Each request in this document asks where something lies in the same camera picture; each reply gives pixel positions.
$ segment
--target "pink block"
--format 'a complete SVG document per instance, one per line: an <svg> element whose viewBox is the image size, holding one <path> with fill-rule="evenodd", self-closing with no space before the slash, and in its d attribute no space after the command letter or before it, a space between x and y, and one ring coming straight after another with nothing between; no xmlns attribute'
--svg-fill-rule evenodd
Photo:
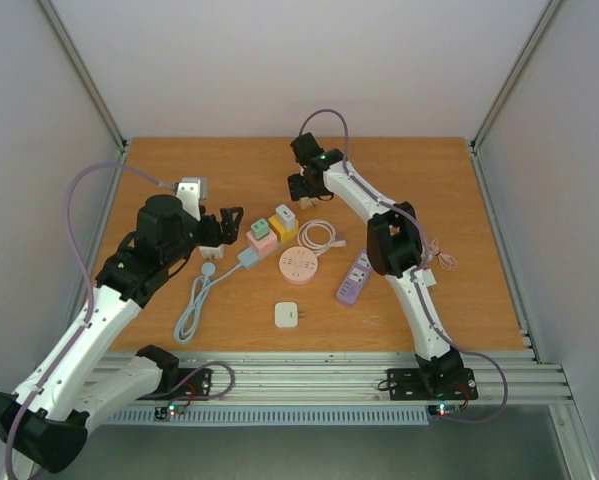
<svg viewBox="0 0 599 480"><path fill-rule="evenodd" d="M248 231L246 237L248 237L248 245L252 247L259 258L265 258L271 253L274 253L279 246L277 235L275 235L275 232L272 230L261 240L255 240L255 237L252 236L252 231Z"/></svg>

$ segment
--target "green block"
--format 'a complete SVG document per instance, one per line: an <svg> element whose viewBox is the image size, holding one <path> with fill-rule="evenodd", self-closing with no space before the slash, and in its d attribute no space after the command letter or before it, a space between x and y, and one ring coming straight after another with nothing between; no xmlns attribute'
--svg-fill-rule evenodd
<svg viewBox="0 0 599 480"><path fill-rule="evenodd" d="M252 236L255 237L255 240L261 240L270 233L270 226L268 226L268 222L263 218L260 218L253 223L250 229L252 230Z"/></svg>

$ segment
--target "robotic arm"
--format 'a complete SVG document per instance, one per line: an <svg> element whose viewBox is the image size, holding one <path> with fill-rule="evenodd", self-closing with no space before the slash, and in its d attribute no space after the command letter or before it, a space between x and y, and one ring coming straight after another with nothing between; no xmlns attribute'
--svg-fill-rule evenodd
<svg viewBox="0 0 599 480"><path fill-rule="evenodd" d="M450 338L432 303L430 270L419 270L422 244L416 227L386 205L415 211L408 202L397 204L363 179L338 149L324 151L311 133L290 144L301 173L288 177L293 201L337 195L367 224L368 259L395 291L415 341L419 378L429 398L443 395L466 374L459 352L440 337Z"/></svg>
<svg viewBox="0 0 599 480"><path fill-rule="evenodd" d="M83 388L112 341L185 266L195 247L219 252L236 240L243 208L221 209L219 222L199 205L204 198L205 180L184 178L176 196L146 200L137 214L136 230L123 239L96 277L95 309L89 321L85 322L84 306L41 365L12 394L0 392L3 441L23 405L14 448L56 473L76 458L88 434L111 414L143 395L175 386L177 358L149 346L125 368ZM179 262L183 264L170 273Z"/></svg>

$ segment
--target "yellow cube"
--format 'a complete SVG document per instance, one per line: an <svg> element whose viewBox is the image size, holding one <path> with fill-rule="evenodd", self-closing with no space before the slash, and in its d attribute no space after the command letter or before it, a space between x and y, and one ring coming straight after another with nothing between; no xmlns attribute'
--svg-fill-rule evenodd
<svg viewBox="0 0 599 480"><path fill-rule="evenodd" d="M290 240L297 236L297 232L299 231L299 222L295 221L295 228L291 231L286 231L285 228L279 223L277 220L277 216L273 215L268 219L268 223L270 224L270 228L277 234L277 238L281 243L288 243Z"/></svg>

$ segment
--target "metal grate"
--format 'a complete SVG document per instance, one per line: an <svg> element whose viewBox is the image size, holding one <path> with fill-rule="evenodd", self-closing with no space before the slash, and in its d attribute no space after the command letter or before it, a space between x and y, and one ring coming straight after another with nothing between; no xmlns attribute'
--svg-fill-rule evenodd
<svg viewBox="0 0 599 480"><path fill-rule="evenodd" d="M187 427L273 425L428 425L424 407L407 406L204 406L157 420L152 406L130 406L112 415L106 425Z"/></svg>

